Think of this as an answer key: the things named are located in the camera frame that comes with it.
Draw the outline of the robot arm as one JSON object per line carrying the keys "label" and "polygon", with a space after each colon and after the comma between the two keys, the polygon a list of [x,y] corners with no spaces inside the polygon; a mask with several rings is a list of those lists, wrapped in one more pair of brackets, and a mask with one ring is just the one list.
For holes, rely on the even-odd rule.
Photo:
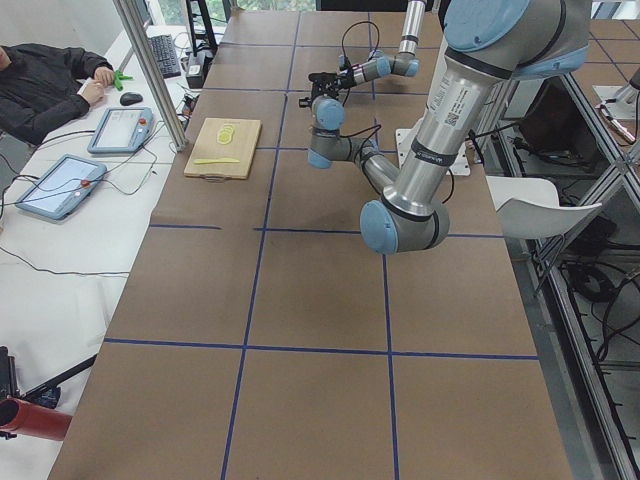
{"label": "robot arm", "polygon": [[312,93],[299,102],[313,116],[309,163],[324,169],[351,162],[378,193],[361,210],[360,232],[380,254],[430,249],[446,237],[449,216],[436,192],[496,84],[566,74],[587,58],[588,1],[449,2],[439,52],[445,70],[433,81],[408,154],[396,167],[372,140],[341,134],[339,94],[388,75],[415,76],[423,16],[439,8],[437,1],[409,2],[397,54],[375,51],[364,63],[344,59],[335,73],[312,73]]}
{"label": "robot arm", "polygon": [[[398,52],[387,55],[379,49],[379,27],[370,20],[362,20],[350,25],[341,38],[341,55],[336,72],[310,73],[308,79],[312,84],[311,96],[300,101],[301,107],[310,107],[319,97],[339,99],[340,92],[349,92],[352,88],[372,82],[373,80],[397,75],[414,77],[419,70],[420,62],[416,58],[423,18],[426,12],[433,8],[433,1],[409,1],[407,4],[404,25]],[[376,32],[376,44],[363,63],[352,64],[346,53],[345,40],[348,33],[359,25],[369,24]]]}

